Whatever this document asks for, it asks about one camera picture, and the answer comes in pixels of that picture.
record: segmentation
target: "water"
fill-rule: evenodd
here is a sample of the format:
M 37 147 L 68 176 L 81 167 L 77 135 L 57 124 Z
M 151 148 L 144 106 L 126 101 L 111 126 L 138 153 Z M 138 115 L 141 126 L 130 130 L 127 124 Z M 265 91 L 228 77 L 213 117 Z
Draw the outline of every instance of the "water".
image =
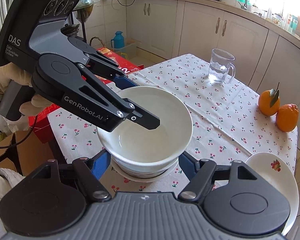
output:
M 119 143 L 124 149 L 120 154 L 132 161 L 150 163 L 161 161 L 171 155 L 169 136 L 166 128 L 147 130 L 141 125 L 131 123 L 121 131 Z
M 210 61 L 208 77 L 214 82 L 222 82 L 227 75 L 227 68 L 218 62 Z

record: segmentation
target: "blue gripper part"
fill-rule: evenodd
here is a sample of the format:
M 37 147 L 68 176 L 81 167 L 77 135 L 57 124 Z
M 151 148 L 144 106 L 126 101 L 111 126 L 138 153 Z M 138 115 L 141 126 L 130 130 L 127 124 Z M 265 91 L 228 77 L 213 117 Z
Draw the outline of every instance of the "blue gripper part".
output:
M 188 159 L 184 154 L 179 156 L 179 166 L 189 180 L 191 180 L 197 174 L 195 163 Z
M 101 176 L 106 172 L 106 169 L 110 165 L 111 162 L 111 155 L 107 151 L 103 153 L 98 159 L 96 159 L 93 163 L 92 167 L 92 174 L 97 178 L 100 179 Z
M 133 82 L 131 79 L 127 78 L 126 76 L 114 77 L 113 82 L 115 83 L 115 86 L 121 90 L 138 86 L 137 83 Z

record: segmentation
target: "plate with fruit pattern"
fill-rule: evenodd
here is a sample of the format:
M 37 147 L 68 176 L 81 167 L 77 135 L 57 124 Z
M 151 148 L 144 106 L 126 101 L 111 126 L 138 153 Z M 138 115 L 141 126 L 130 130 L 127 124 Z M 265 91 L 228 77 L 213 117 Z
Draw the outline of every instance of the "plate with fruit pattern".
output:
M 259 152 L 248 158 L 246 164 L 286 197 L 290 204 L 290 216 L 282 231 L 286 235 L 296 220 L 299 193 L 296 180 L 287 164 L 277 155 Z

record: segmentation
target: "cherry print tablecloth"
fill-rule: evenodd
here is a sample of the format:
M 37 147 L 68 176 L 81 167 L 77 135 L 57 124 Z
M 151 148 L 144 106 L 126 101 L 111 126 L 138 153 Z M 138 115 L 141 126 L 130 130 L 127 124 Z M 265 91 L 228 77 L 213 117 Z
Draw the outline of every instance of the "cherry print tablecloth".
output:
M 250 155 L 266 151 L 278 155 L 294 172 L 297 128 L 281 132 L 274 123 L 275 116 L 265 117 L 258 110 L 256 92 L 236 79 L 231 84 L 210 82 L 208 69 L 209 63 L 187 54 L 129 77 L 139 85 L 165 89 L 186 104 L 194 126 L 186 151 L 196 159 L 229 165 L 232 160 L 246 161 Z M 113 83 L 108 86 L 119 91 Z M 93 157 L 102 149 L 92 124 L 61 108 L 48 118 L 68 163 L 82 156 Z M 179 166 L 158 182 L 138 183 L 122 177 L 110 165 L 100 181 L 112 194 L 122 190 L 173 191 L 177 195 L 188 183 Z

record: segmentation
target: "white plate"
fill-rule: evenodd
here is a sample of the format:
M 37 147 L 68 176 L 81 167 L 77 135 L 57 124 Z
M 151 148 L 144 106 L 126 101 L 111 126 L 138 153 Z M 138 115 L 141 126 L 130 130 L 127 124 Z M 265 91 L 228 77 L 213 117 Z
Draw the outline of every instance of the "white plate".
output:
M 117 163 L 115 163 L 113 160 L 112 160 L 112 157 L 111 157 L 111 165 L 112 167 L 116 170 L 116 172 L 118 172 L 121 176 L 125 177 L 126 179 L 130 179 L 132 181 L 136 181 L 136 182 L 144 182 L 144 183 L 148 183 L 148 182 L 155 182 L 155 181 L 158 181 L 162 178 L 164 178 L 165 176 L 169 175 L 174 169 L 175 167 L 178 165 L 179 161 L 178 159 L 175 161 L 175 163 L 173 163 L 173 165 L 168 168 L 164 173 L 160 174 L 159 176 L 157 177 L 154 177 L 154 178 L 147 178 L 147 179 L 140 179 L 140 178 L 136 178 L 136 177 L 132 177 L 130 176 L 129 174 L 125 173 Z
M 298 186 L 292 172 L 282 159 L 268 152 L 259 152 L 250 156 L 246 164 L 288 200 L 290 216 L 282 231 L 282 235 L 285 236 L 293 226 L 299 208 Z

